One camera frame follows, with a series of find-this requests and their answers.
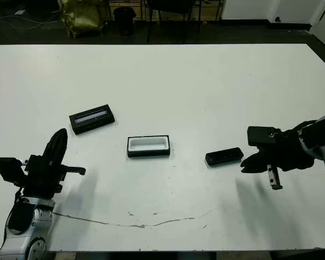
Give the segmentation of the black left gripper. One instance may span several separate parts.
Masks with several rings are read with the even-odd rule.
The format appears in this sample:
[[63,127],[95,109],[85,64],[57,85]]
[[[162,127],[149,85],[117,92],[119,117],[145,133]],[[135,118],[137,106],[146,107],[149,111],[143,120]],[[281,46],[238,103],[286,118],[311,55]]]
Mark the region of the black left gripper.
[[52,199],[61,193],[67,173],[85,175],[84,167],[61,164],[67,149],[68,134],[65,128],[58,130],[47,143],[42,155],[31,155],[25,167],[28,173],[23,188],[26,197]]

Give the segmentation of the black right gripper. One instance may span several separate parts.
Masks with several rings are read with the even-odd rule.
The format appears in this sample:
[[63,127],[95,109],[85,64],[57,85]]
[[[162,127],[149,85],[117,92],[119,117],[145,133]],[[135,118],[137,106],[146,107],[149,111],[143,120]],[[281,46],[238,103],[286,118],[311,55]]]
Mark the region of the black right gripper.
[[297,132],[282,132],[274,129],[268,134],[268,143],[259,151],[241,162],[242,173],[269,172],[270,185],[273,190],[283,188],[278,169],[288,172],[294,169],[304,170],[314,165],[315,159],[302,148]]

